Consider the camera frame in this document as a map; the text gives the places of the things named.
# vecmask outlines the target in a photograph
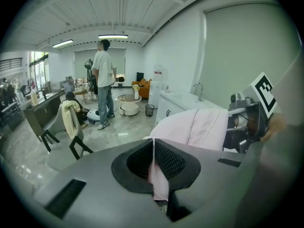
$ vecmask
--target orange sofa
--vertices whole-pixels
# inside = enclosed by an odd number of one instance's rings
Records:
[[[149,98],[149,91],[150,91],[150,82],[152,80],[150,79],[149,81],[146,81],[144,78],[140,81],[140,82],[137,82],[137,81],[133,81],[131,83],[131,85],[139,85],[139,91],[138,91],[138,94],[144,98],[144,99],[148,99]]]

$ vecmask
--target vase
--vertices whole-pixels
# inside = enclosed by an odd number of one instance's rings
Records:
[[[139,99],[138,90],[135,90],[135,99],[136,99],[136,100]]]

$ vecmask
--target ceiling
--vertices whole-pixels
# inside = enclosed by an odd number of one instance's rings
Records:
[[[196,0],[29,0],[15,18],[6,44],[11,49],[53,51],[94,43],[98,35],[126,34],[144,46],[176,13]]]

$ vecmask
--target roller blind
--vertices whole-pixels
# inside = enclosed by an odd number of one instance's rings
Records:
[[[206,22],[203,98],[224,108],[261,72],[275,85],[300,48],[297,29],[279,6],[227,7],[206,13]]]
[[[94,61],[96,52],[97,50],[94,49],[94,50],[77,51],[74,53],[74,68],[75,68],[76,78],[86,77],[86,68],[84,67],[85,62],[89,59]],[[117,68],[117,76],[120,75],[124,76],[126,49],[109,48],[107,52],[111,56],[114,66],[116,66]]]

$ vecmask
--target flower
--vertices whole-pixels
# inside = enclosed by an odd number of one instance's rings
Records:
[[[133,89],[134,89],[134,90],[139,90],[140,87],[139,87],[138,85],[133,85]]]

